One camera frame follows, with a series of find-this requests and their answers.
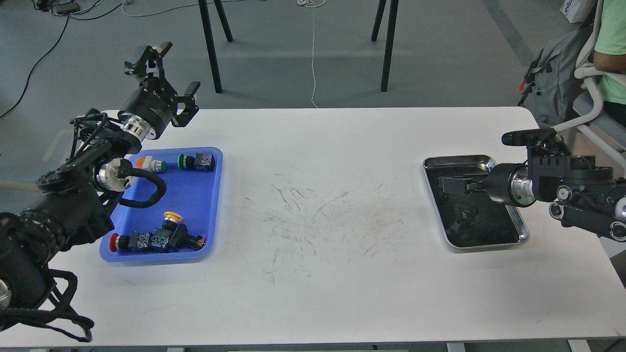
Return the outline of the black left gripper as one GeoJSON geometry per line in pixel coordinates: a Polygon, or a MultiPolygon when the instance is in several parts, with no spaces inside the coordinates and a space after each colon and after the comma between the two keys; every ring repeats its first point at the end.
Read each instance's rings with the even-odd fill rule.
{"type": "Polygon", "coordinates": [[[124,62],[124,73],[139,81],[139,88],[128,98],[118,112],[121,122],[128,124],[129,119],[141,119],[143,132],[140,139],[156,140],[161,138],[168,123],[174,127],[184,128],[198,113],[195,94],[201,82],[191,82],[182,96],[173,96],[174,88],[165,78],[163,57],[171,49],[171,42],[163,42],[159,46],[140,46],[134,54],[132,62],[124,62]],[[178,113],[179,104],[184,108],[178,113]]]}

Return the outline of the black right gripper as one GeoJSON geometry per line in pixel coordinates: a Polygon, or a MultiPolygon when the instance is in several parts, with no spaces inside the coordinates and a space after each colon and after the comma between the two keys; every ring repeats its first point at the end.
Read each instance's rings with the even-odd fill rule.
{"type": "Polygon", "coordinates": [[[488,176],[439,176],[444,193],[469,195],[484,190],[494,202],[507,206],[533,204],[532,179],[523,163],[499,163],[488,176]]]}

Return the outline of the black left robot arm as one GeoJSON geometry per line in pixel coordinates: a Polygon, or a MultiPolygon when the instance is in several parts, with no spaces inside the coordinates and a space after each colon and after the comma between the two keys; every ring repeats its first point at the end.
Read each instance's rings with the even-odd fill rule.
{"type": "Polygon", "coordinates": [[[117,205],[145,209],[165,195],[165,182],[133,167],[127,155],[138,153],[143,140],[160,138],[168,123],[185,127],[199,111],[200,82],[178,94],[166,80],[163,58],[171,47],[171,42],[139,47],[134,62],[125,63],[125,73],[139,87],[117,117],[90,109],[72,119],[70,157],[36,181],[41,199],[19,214],[1,214],[2,330],[18,324],[50,329],[56,319],[67,319],[84,332],[81,337],[67,332],[68,337],[92,341],[94,322],[71,307],[76,275],[48,264],[58,252],[113,230],[117,205]]]}

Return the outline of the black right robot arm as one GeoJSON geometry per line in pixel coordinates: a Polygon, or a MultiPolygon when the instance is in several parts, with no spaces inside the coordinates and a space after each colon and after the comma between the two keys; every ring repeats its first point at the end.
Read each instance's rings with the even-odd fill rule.
{"type": "Polygon", "coordinates": [[[577,227],[616,242],[625,241],[625,179],[596,165],[592,155],[574,155],[554,129],[518,130],[502,135],[507,146],[523,146],[523,163],[498,163],[489,170],[438,176],[438,190],[525,208],[549,203],[563,227],[577,227]]]}

